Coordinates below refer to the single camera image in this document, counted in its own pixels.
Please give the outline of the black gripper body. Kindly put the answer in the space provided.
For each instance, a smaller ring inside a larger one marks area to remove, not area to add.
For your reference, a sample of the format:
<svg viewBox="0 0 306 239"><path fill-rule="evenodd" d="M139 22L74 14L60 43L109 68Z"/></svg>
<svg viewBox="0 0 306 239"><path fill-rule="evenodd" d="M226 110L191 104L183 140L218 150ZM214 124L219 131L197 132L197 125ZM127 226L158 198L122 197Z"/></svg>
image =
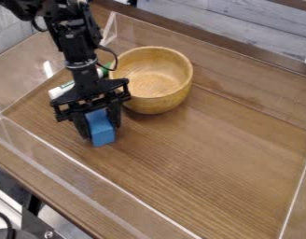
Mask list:
<svg viewBox="0 0 306 239"><path fill-rule="evenodd" d="M99 78L97 73L99 66L103 64L98 64L96 59L80 63L66 62L66 69L72 73L74 86L64 95L49 102L57 121L72 121L73 112L86 114L98 109L106 111L111 102L122 104L130 99L129 80L125 77ZM107 73L115 69L117 63L111 62Z"/></svg>

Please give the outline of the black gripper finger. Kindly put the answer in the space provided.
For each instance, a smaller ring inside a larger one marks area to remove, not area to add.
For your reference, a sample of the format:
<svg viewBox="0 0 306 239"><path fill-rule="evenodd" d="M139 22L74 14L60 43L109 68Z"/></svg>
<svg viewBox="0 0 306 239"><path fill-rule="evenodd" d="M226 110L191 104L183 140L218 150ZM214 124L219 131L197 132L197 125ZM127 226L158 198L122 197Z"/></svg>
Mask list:
<svg viewBox="0 0 306 239"><path fill-rule="evenodd" d="M89 131L85 114L82 112L73 112L72 113L72 121L73 121L74 127L76 127L81 137L86 140L89 140L90 139L90 131Z"/></svg>
<svg viewBox="0 0 306 239"><path fill-rule="evenodd" d="M114 128L121 127L121 104L111 102L106 107L106 114Z"/></svg>

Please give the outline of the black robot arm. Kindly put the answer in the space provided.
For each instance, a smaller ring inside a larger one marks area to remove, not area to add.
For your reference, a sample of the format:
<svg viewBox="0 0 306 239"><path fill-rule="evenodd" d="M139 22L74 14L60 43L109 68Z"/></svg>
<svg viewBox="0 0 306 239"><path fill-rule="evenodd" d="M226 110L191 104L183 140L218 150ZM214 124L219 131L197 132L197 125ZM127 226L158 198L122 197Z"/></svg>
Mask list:
<svg viewBox="0 0 306 239"><path fill-rule="evenodd" d="M110 51L101 44L101 28L93 18L89 0L0 0L21 20L30 23L41 17L45 31L65 56L65 67L73 76L73 87L50 100L58 121L69 120L84 139L92 137L86 114L99 109L113 126L121 126L121 105L130 99L129 79L98 75L101 66L96 50Z"/></svg>

